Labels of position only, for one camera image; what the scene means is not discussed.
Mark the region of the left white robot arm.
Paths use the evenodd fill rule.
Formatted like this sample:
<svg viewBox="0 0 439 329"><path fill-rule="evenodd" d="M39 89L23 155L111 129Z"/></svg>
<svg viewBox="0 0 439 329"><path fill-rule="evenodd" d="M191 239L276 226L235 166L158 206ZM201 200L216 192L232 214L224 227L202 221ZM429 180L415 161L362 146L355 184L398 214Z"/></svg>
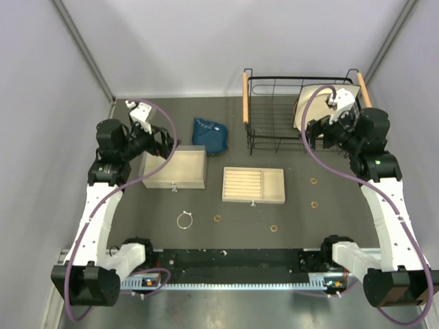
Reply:
<svg viewBox="0 0 439 329"><path fill-rule="evenodd" d="M131 160L147 152L169 162L178 141L159 127L144 130L139 122L127 127L117 119L97 124L98 148L88 170L86 203L74 243L62 265L51 270L51 281L68 306L112 306L121 283L135 270L149 271L156 262L147 239L130 238L109 255L112 221L129 181Z"/></svg>

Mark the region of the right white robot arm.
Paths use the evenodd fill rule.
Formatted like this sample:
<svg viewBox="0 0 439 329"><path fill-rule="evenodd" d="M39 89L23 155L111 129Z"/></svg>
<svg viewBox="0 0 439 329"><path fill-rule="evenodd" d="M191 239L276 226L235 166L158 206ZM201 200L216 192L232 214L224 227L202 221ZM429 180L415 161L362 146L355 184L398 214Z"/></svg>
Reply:
<svg viewBox="0 0 439 329"><path fill-rule="evenodd" d="M310 122L301 130L307 151L323 137L324 147L338 146L349 155L351 174L325 165L331 173L358 183L378 236L381 258L367 254L355 242L340 239L320 254L328 271L349 270L371 306L420 306L428 309L438 291L438 271L431 269L414 236L403 198L403 180L395 156L386 151L388 114L377 108L361 110L358 120L347 110Z"/></svg>

